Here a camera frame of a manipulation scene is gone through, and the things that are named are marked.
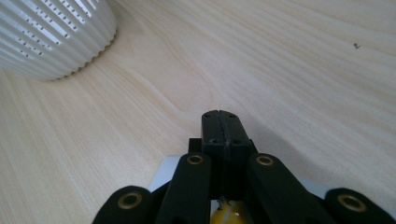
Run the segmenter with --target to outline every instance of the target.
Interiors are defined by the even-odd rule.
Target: brass ring
[[[187,162],[192,165],[198,165],[204,162],[204,158],[202,156],[193,155],[187,158]]]
[[[267,157],[267,156],[260,156],[256,159],[256,162],[258,162],[261,165],[272,165],[274,164],[273,159]]]
[[[131,203],[127,202],[126,200],[130,197],[134,197],[134,201]],[[135,208],[142,202],[142,198],[143,198],[142,195],[137,191],[126,193],[119,198],[119,208],[121,209]]]
[[[354,212],[364,212],[367,210],[366,204],[364,204],[361,200],[359,200],[358,198],[352,195],[340,194],[338,195],[337,200],[345,208],[352,210]]]

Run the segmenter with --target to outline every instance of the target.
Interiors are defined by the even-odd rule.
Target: white plastic container
[[[0,0],[0,67],[40,80],[76,72],[110,44],[105,0]]]

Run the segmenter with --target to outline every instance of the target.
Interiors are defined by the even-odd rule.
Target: perforated basket
[[[76,72],[117,28],[105,0],[0,0],[0,23],[0,66],[42,80]]]

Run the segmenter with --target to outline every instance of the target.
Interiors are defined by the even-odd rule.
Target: light wood surface
[[[0,70],[0,223],[91,223],[212,109],[294,174],[396,210],[395,1],[110,5],[114,42],[73,76]]]

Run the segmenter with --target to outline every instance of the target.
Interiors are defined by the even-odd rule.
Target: wood grain
[[[394,1],[110,5],[114,42],[74,75],[0,70],[0,223],[92,222],[211,109],[296,175],[396,211]]]

